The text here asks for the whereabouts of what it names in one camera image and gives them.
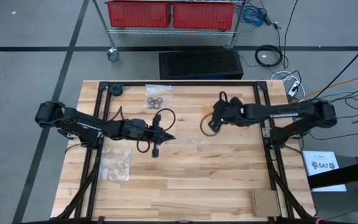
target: wooden tabletop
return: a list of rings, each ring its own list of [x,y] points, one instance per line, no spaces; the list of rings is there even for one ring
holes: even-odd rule
[[[269,80],[267,84],[272,105],[288,103],[281,81]],[[83,82],[78,111],[93,114],[98,85],[97,81]],[[243,103],[255,102],[252,87],[248,86],[173,86],[170,108],[176,113],[177,121],[168,132],[178,139],[162,144],[157,159],[151,158],[151,150],[145,154],[137,152],[135,141],[104,140],[104,149],[132,151],[130,175],[128,181],[98,181],[94,220],[99,216],[105,216],[106,220],[137,221],[267,220],[252,215],[249,197],[251,190],[270,189],[260,126],[240,128],[225,125],[215,137],[207,137],[200,131],[200,120],[211,111],[220,91],[225,91],[229,98],[239,97]],[[144,119],[151,124],[156,110],[145,109],[144,100],[145,86],[132,86],[121,96],[113,98],[109,119],[122,106],[125,118]],[[172,119],[170,113],[164,112],[160,125],[166,128]],[[276,119],[275,122],[277,126],[284,126],[291,119]],[[70,141],[69,146],[76,143],[79,141]],[[289,140],[287,145],[299,149],[296,140]],[[290,190],[314,215],[300,154],[284,148],[282,156]],[[62,212],[76,194],[84,158],[85,149],[82,147],[73,147],[67,152],[52,217]],[[84,199],[83,216],[88,195],[89,190]],[[281,191],[278,195],[285,217],[287,212]]]

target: metal wire rack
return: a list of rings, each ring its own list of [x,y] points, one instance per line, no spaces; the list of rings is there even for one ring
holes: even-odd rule
[[[143,0],[143,1],[164,1],[166,0]],[[154,28],[154,27],[113,27],[108,28],[106,22],[104,21],[103,15],[100,11],[98,3],[96,0],[92,0],[96,12],[100,18],[100,21],[104,27],[105,32],[108,35],[111,48],[107,51],[108,59],[111,62],[115,62],[119,59],[118,50],[114,43],[112,34],[178,34],[178,35],[219,35],[219,36],[227,36],[229,37],[229,44],[224,45],[227,48],[232,48],[234,45],[233,40],[235,39],[241,21],[241,14],[244,10],[245,4],[247,0],[168,0],[168,2],[230,2],[235,4],[241,4],[241,10],[239,11],[239,15],[235,18],[236,22],[234,23],[231,30],[216,30],[216,29],[176,29],[173,28],[170,24],[170,27],[167,28]]]

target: gray floor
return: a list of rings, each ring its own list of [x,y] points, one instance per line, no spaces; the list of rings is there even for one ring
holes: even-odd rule
[[[98,1],[106,16],[103,1]],[[264,0],[268,14],[283,33],[295,0]],[[68,47],[82,1],[0,0],[0,47]],[[241,24],[240,30],[251,29]],[[237,45],[277,45],[277,33],[267,26],[252,33],[243,32]],[[224,45],[226,37],[174,35],[119,35],[119,47]],[[93,5],[88,5],[76,46],[108,46]],[[299,70],[306,92],[325,86],[357,52],[345,51],[358,46],[358,0],[299,1],[288,31],[288,46],[340,46],[342,51],[289,51],[290,66]],[[121,52],[120,60],[110,63],[103,51],[74,52],[60,101],[75,106],[83,80],[152,80],[159,78],[159,52]],[[255,65],[254,51],[240,54]],[[66,52],[0,52],[0,223],[10,223],[16,210],[25,178],[37,146],[41,129],[34,123],[40,102],[50,100]],[[267,60],[272,55],[266,53]],[[271,72],[243,63],[243,79],[269,79]],[[283,70],[282,66],[273,69]],[[340,80],[358,76],[358,59]],[[358,89],[358,81],[326,92],[339,93]],[[335,104],[338,116],[358,113],[344,103]],[[331,129],[316,129],[317,138],[358,132],[358,124],[342,119]],[[51,131],[40,164],[24,221],[46,220],[62,168],[67,140]],[[358,156],[358,135],[317,141],[305,137],[305,150],[334,151],[344,156]],[[319,211],[321,218],[340,214]],[[339,221],[358,223],[358,213],[339,217]]]

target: red plastic bin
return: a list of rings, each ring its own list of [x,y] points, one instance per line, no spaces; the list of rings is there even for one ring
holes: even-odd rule
[[[109,1],[106,4],[112,27],[168,27],[167,2]]]
[[[173,3],[173,27],[231,29],[234,4],[219,2]]]

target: power strip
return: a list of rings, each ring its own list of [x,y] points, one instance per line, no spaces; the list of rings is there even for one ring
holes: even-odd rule
[[[300,85],[300,82],[299,81],[295,81],[295,83],[293,83],[290,91],[288,91],[288,94],[292,97],[295,96],[296,92],[297,92],[297,89],[298,89],[298,86]]]

